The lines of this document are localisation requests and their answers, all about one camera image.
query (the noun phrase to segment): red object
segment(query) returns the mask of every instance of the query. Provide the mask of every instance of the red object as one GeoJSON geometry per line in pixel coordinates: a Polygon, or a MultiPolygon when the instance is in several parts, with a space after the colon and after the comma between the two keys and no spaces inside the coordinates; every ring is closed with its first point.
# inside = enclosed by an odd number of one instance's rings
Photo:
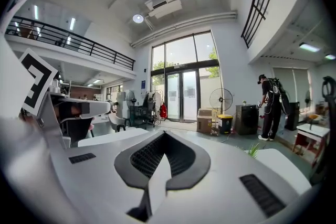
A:
{"type": "Polygon", "coordinates": [[[160,107],[160,117],[163,119],[167,118],[167,107],[165,106],[164,103],[162,103],[161,107],[160,107]]]}

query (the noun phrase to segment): black pants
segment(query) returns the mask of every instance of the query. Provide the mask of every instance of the black pants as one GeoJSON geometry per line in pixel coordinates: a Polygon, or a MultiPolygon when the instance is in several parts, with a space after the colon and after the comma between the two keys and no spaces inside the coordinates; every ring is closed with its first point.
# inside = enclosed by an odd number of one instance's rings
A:
{"type": "Polygon", "coordinates": [[[273,122],[273,127],[272,127],[272,132],[269,135],[269,138],[274,139],[278,127],[279,127],[279,122],[280,122],[280,117],[281,117],[281,104],[274,104],[271,108],[271,111],[269,114],[266,112],[269,111],[266,108],[265,111],[265,118],[264,118],[264,127],[262,128],[262,137],[263,138],[268,138],[268,133],[271,130],[272,122],[273,122]]]}

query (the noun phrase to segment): black speaker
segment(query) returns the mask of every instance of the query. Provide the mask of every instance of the black speaker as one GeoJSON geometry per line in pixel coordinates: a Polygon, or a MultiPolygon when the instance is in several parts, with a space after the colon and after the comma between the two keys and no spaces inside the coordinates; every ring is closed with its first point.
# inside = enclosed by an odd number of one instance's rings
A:
{"type": "Polygon", "coordinates": [[[256,134],[259,110],[256,105],[237,105],[235,129],[239,135],[256,134]]]}
{"type": "Polygon", "coordinates": [[[300,102],[297,103],[289,103],[290,113],[287,117],[287,123],[285,128],[291,131],[296,130],[296,126],[299,123],[299,115],[300,115],[300,102]]]}

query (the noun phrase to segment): ceiling air conditioner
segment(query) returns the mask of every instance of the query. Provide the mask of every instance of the ceiling air conditioner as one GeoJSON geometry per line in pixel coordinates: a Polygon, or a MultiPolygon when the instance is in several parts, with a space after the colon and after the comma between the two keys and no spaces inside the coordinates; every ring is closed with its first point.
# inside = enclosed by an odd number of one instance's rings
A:
{"type": "Polygon", "coordinates": [[[148,0],[145,5],[150,10],[148,15],[157,19],[182,9],[180,0],[148,0]]]}

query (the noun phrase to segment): round ceiling light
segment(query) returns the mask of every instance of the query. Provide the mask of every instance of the round ceiling light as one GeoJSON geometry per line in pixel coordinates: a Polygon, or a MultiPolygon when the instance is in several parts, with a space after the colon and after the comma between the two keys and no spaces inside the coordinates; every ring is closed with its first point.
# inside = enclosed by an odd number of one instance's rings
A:
{"type": "Polygon", "coordinates": [[[140,24],[143,22],[143,16],[140,14],[135,14],[133,16],[133,21],[136,22],[137,24],[140,24]]]}

